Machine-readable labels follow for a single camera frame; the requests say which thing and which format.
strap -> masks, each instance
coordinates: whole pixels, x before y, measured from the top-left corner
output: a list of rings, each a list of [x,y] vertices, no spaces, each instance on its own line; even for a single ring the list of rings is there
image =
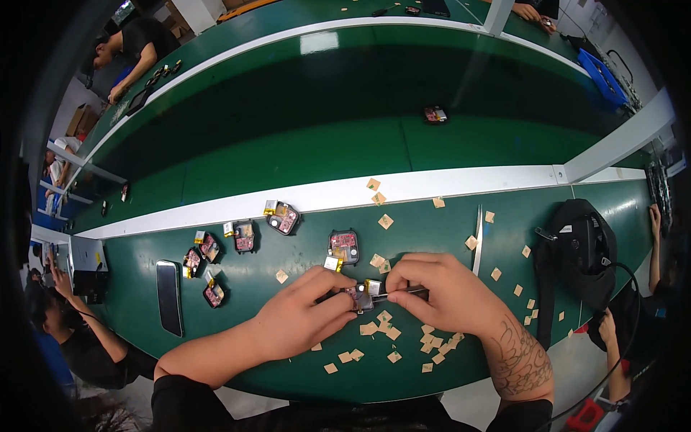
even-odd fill
[[[554,318],[554,283],[556,277],[550,262],[551,251],[547,240],[540,242],[534,251],[535,274],[538,276],[538,334],[536,339],[547,351],[552,342],[552,319]]]

worker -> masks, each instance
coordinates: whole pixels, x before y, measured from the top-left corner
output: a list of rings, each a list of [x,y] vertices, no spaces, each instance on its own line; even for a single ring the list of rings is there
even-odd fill
[[[89,82],[94,70],[113,61],[122,53],[134,69],[111,89],[108,100],[116,103],[127,88],[140,79],[156,62],[180,47],[180,42],[170,30],[157,19],[138,17],[129,22],[114,35],[98,37],[91,46],[91,52],[84,59],[81,70]]]
[[[82,146],[82,142],[73,136],[66,136],[57,138],[54,144],[69,154],[76,154],[77,150]],[[74,174],[74,169],[71,168],[69,160],[57,155],[52,150],[46,150],[46,159],[44,160],[44,177],[50,176],[50,182],[55,187],[63,187],[69,180],[68,176]],[[46,191],[46,198],[51,195],[53,191]]]
[[[559,18],[559,0],[515,0],[511,11],[526,21],[539,25],[547,34],[557,31],[555,22]]]
[[[626,357],[612,371],[608,383],[608,399],[619,402],[628,399],[641,386],[654,366],[661,342],[666,333],[667,311],[679,299],[674,287],[674,264],[670,266],[664,278],[660,272],[660,226],[661,215],[657,204],[649,208],[653,236],[653,247],[650,256],[650,279],[648,288],[652,293],[640,299],[639,294],[631,288],[629,282],[619,294],[612,299],[604,314],[596,313],[588,324],[590,339],[601,350],[607,353],[607,368],[612,369],[626,352]]]
[[[57,341],[70,370],[82,381],[105,389],[124,388],[140,375],[153,379],[156,360],[94,318],[82,299],[72,294],[70,278],[55,267],[51,251],[48,260],[55,288],[27,281],[29,318],[36,331]]]
[[[405,292],[410,281],[429,289],[429,302]],[[353,406],[303,403],[234,420],[214,390],[244,370],[295,357],[357,317],[352,298],[330,290],[355,281],[321,266],[310,268],[244,323],[187,341],[164,354],[154,371],[153,430],[455,430],[477,429],[452,420],[433,396]],[[509,308],[450,254],[406,254],[386,279],[388,300],[422,322],[482,342],[498,414],[487,431],[537,431],[552,413],[554,381],[542,346]],[[315,374],[326,374],[323,369]],[[365,384],[362,391],[375,391]]]

blue plastic bin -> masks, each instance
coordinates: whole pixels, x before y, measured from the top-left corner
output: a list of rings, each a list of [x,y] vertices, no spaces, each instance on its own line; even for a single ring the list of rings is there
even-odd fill
[[[588,72],[593,81],[595,81],[595,85],[600,90],[600,93],[602,93],[605,99],[612,103],[613,107],[618,108],[629,102],[629,98],[626,97],[619,83],[614,79],[614,76],[604,63],[588,54],[583,48],[580,49],[580,53],[578,54],[578,61]],[[596,65],[599,66],[602,73],[598,71]]]

green workbench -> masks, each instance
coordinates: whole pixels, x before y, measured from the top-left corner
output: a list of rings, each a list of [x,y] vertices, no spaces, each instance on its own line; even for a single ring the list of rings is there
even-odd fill
[[[355,267],[345,266],[343,273],[359,281],[385,278],[368,264],[374,253],[395,262],[404,252],[450,252],[471,267],[472,254],[464,241],[475,232],[477,206],[482,204],[496,216],[494,224],[485,224],[480,278],[522,322],[529,313],[528,300],[537,299],[538,292],[532,257],[526,259],[521,251],[524,245],[534,246],[538,242],[533,228],[546,225],[558,204],[574,196],[595,205],[618,237],[620,261],[638,267],[652,244],[644,180],[446,198],[446,206],[441,209],[435,209],[430,200],[423,200],[316,212],[304,214],[296,235],[288,237],[272,231],[259,219],[254,225],[258,235],[256,254],[235,254],[231,243],[223,238],[220,225],[202,227],[213,233],[229,252],[219,264],[208,266],[222,272],[219,279],[229,296],[219,308],[211,309],[202,297],[204,280],[183,279],[182,339],[165,332],[160,325],[155,262],[181,262],[196,228],[113,238],[105,242],[111,281],[104,305],[95,310],[123,338],[159,357],[183,341],[219,332],[253,317],[281,288],[309,267],[323,263],[332,229],[352,227],[358,233],[362,260]],[[388,230],[377,224],[384,213],[394,220]],[[498,281],[490,277],[494,267],[502,271]],[[285,285],[276,280],[281,269],[290,276]],[[618,277],[618,287],[626,281],[626,276]],[[520,297],[513,294],[516,284],[524,287]],[[391,322],[402,335],[396,341],[383,333],[375,334],[374,339],[360,336],[359,325],[376,321],[377,314],[384,309],[393,316]],[[558,321],[562,310],[565,319]],[[552,342],[566,337],[569,330],[578,328],[590,317],[591,311],[582,308],[579,301],[563,289],[557,290]],[[291,400],[378,402],[438,393],[489,376],[482,347],[472,336],[451,351],[446,361],[436,365],[433,373],[421,375],[422,364],[429,362],[432,355],[419,351],[423,335],[420,326],[399,306],[380,303],[375,311],[365,313],[324,341],[322,351],[308,351],[289,361],[264,364],[237,376],[229,385]],[[536,333],[535,320],[528,329]],[[435,335],[451,336],[438,330]],[[386,359],[393,344],[403,357],[396,364]],[[337,355],[355,348],[365,357],[360,362],[341,364]],[[327,375],[323,366],[332,362],[339,372]]]
[[[345,12],[340,11],[339,2],[273,3],[209,29],[160,63],[183,59],[183,73],[257,37],[322,21],[367,17],[372,8],[388,4],[348,3]],[[452,20],[475,22],[466,7],[448,3]],[[387,14],[399,15],[404,15],[403,8]],[[527,23],[514,26],[520,29],[515,33],[525,39],[567,58],[569,53],[575,55],[557,35],[550,37]],[[586,75],[511,42],[411,25],[342,28],[332,33],[338,41],[335,50],[308,55],[301,48],[301,37],[293,37],[197,73],[124,123],[91,162],[135,182],[214,149],[329,124],[334,119],[364,120],[370,128],[377,128],[373,120],[381,119],[385,133],[386,119],[394,118],[402,130],[399,135],[407,138],[419,124],[422,107],[430,104],[445,106],[452,116],[483,115],[563,126],[592,135],[590,142],[625,121],[621,114],[600,106],[602,98]],[[486,57],[482,62],[486,72],[459,99],[465,71],[478,55]],[[133,86],[104,114],[77,152],[79,156],[87,156],[111,130],[145,81]],[[157,86],[166,82],[161,80]],[[98,196],[112,189],[113,185],[103,183]],[[89,195],[80,188],[74,192]]]

hand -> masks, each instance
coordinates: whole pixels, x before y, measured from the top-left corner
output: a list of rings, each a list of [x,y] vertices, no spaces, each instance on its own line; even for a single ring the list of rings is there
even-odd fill
[[[614,326],[614,318],[609,308],[605,310],[605,316],[600,321],[600,337],[606,346],[616,344],[616,327]]]
[[[70,277],[67,275],[67,273],[63,272],[54,265],[51,266],[50,272],[53,274],[55,290],[69,301],[73,297]]]
[[[410,286],[429,290],[429,302],[407,293]],[[398,303],[420,321],[447,332],[480,336],[506,305],[451,254],[406,254],[386,277],[388,300]]]
[[[540,14],[535,10],[533,6],[525,3],[514,3],[511,8],[519,17],[525,19],[526,21],[539,21]]]
[[[648,212],[650,213],[650,228],[652,229],[652,236],[655,241],[660,240],[660,224],[662,222],[662,216],[660,216],[660,209],[657,208],[657,204],[653,204],[648,207]]]
[[[48,257],[48,264],[50,264],[50,268],[52,269],[55,266],[55,262],[53,261],[55,257],[53,256],[53,248],[51,246],[48,246],[46,256]]]
[[[542,20],[545,19],[545,18],[548,19],[548,20],[552,23],[550,26],[546,26],[546,25],[544,25],[544,24],[542,23]],[[554,23],[554,21],[552,21],[552,18],[546,17],[546,16],[544,16],[544,15],[540,15],[540,27],[542,27],[542,29],[543,29],[544,31],[546,31],[547,34],[550,35],[550,36],[552,36],[552,34],[554,34],[554,32],[557,31],[557,26],[556,26],[556,24]]]
[[[108,101],[111,104],[116,104],[118,100],[127,92],[127,87],[120,82],[117,86],[111,89],[111,95],[108,96]]]
[[[353,300],[345,292],[316,304],[329,292],[357,282],[320,265],[270,299],[248,323],[249,332],[264,361],[287,359],[304,353],[357,318]]]

